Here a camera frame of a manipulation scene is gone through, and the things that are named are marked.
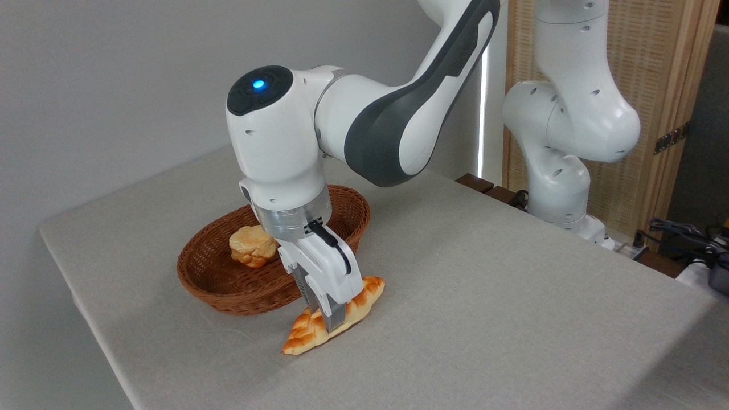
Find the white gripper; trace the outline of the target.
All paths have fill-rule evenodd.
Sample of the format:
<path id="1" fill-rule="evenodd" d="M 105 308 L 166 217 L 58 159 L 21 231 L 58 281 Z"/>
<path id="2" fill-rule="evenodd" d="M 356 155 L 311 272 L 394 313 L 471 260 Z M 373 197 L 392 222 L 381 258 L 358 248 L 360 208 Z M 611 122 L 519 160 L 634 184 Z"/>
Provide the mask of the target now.
<path id="1" fill-rule="evenodd" d="M 338 329 L 345 321 L 346 304 L 363 288 L 352 249 L 331 229 L 315 229 L 295 241 L 277 241 L 284 267 L 308 309 L 321 313 L 329 333 Z"/>

